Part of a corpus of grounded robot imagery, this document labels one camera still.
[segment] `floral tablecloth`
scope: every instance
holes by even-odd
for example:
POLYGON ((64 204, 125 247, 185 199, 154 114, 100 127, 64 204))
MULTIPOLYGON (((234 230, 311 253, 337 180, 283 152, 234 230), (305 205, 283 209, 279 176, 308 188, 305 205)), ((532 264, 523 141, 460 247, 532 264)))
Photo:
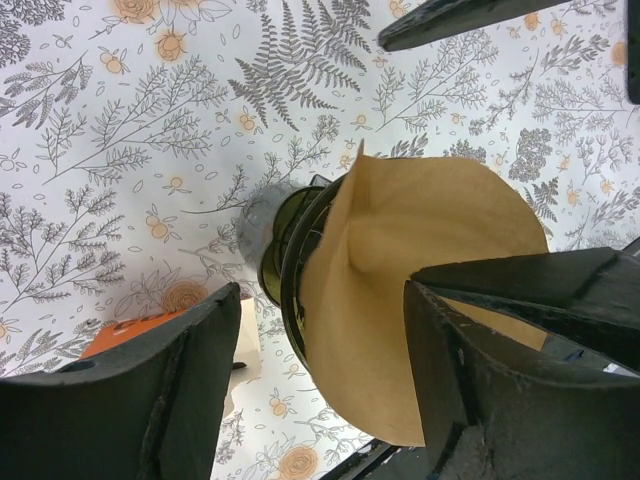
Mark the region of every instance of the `floral tablecloth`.
POLYGON ((317 478, 367 437, 314 390, 234 236, 279 180, 463 155, 553 249, 640 233, 624 3, 574 0, 386 54, 404 0, 0 0, 0 374, 59 368, 104 322, 256 297, 264 365, 213 478, 317 478))

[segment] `brown paper filter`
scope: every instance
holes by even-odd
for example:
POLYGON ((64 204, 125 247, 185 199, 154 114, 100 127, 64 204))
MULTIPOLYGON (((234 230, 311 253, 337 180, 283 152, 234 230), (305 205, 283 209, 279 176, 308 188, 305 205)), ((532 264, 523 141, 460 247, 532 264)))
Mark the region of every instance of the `brown paper filter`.
MULTIPOLYGON (((360 148, 303 273, 305 353, 319 391, 348 422, 391 444, 422 446, 404 331, 405 280, 429 265, 544 253, 547 243, 527 203, 476 161, 386 160, 360 148)), ((540 330, 450 304, 542 348, 540 330)))

